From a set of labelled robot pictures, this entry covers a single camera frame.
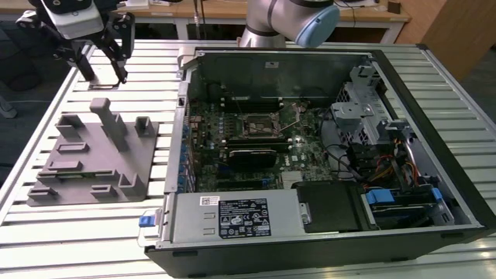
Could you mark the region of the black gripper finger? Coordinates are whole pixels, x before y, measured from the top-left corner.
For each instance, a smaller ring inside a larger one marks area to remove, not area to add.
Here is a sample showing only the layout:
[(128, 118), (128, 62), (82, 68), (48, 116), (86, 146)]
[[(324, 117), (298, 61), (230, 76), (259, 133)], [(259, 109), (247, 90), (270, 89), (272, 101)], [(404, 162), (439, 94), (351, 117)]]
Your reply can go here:
[(111, 65), (120, 83), (127, 82), (127, 60), (135, 50), (136, 18), (131, 12), (107, 13), (103, 46), (100, 50), (111, 60)]
[(39, 10), (24, 11), (22, 17), (16, 20), (18, 27), (30, 38), (35, 39), (51, 51), (55, 59), (64, 59), (71, 67), (79, 69), (84, 79), (92, 81), (95, 79), (95, 72), (87, 56), (83, 54), (87, 43), (63, 38), (55, 27), (43, 21), (48, 17), (38, 12)]

